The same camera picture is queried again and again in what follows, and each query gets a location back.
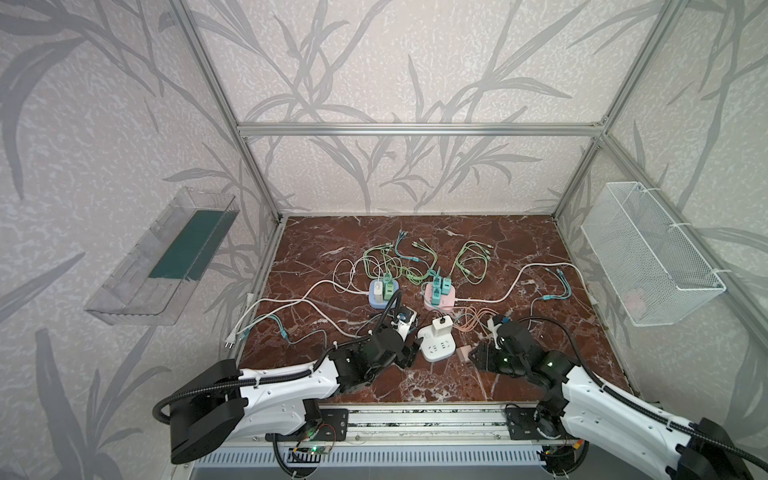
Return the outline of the white charger plug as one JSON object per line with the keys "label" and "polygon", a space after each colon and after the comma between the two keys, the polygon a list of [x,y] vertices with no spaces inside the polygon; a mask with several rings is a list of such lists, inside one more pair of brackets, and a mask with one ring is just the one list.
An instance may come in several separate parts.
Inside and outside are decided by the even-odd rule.
{"label": "white charger plug", "polygon": [[444,337],[450,335],[453,329],[453,319],[449,315],[444,315],[439,318],[435,318],[432,321],[432,334],[434,338]]}

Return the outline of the white power strip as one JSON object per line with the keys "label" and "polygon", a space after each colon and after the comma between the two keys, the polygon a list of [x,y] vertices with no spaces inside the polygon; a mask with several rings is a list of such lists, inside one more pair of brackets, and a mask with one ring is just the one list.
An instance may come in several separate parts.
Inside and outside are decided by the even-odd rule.
{"label": "white power strip", "polygon": [[429,363],[445,360],[456,350],[451,328],[435,330],[433,327],[425,327],[419,330],[417,338],[421,341],[420,351]]}

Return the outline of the green charger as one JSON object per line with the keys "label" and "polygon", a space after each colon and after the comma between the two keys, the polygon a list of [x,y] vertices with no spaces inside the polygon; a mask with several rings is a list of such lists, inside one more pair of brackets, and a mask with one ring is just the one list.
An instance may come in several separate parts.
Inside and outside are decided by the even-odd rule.
{"label": "green charger", "polygon": [[397,289],[396,281],[390,274],[386,274],[382,280],[382,299],[388,302]]}

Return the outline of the pink charger plug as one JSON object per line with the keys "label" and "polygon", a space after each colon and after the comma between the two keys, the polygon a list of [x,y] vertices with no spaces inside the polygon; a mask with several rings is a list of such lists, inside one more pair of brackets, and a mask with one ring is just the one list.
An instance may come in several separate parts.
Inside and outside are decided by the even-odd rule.
{"label": "pink charger plug", "polygon": [[470,363],[472,361],[471,359],[472,351],[473,351],[473,347],[470,345],[459,347],[456,349],[457,358],[461,363]]}

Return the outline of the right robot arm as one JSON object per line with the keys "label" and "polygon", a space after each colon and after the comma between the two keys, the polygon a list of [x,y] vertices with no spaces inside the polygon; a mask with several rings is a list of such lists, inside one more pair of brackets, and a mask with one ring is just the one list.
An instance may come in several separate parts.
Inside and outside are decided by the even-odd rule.
{"label": "right robot arm", "polygon": [[469,359],[479,370],[522,378],[542,390],[534,407],[508,406],[512,435],[536,433],[565,450],[540,458],[554,478],[565,478],[584,461],[577,448],[596,446],[653,479],[749,479],[765,460],[735,446],[725,429],[707,419],[672,415],[599,377],[577,343],[571,354],[547,350],[529,331],[528,319],[489,320],[491,339]]}

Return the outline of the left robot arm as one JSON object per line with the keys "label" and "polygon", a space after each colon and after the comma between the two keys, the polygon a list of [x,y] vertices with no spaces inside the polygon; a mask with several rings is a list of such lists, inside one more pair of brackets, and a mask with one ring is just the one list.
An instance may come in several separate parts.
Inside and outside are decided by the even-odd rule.
{"label": "left robot arm", "polygon": [[319,424],[320,401],[356,392],[396,365],[411,366],[420,348],[406,327],[379,327],[372,334],[328,348],[304,364],[254,370],[222,360],[152,410],[170,428],[170,461],[198,460],[231,438],[291,437]]}

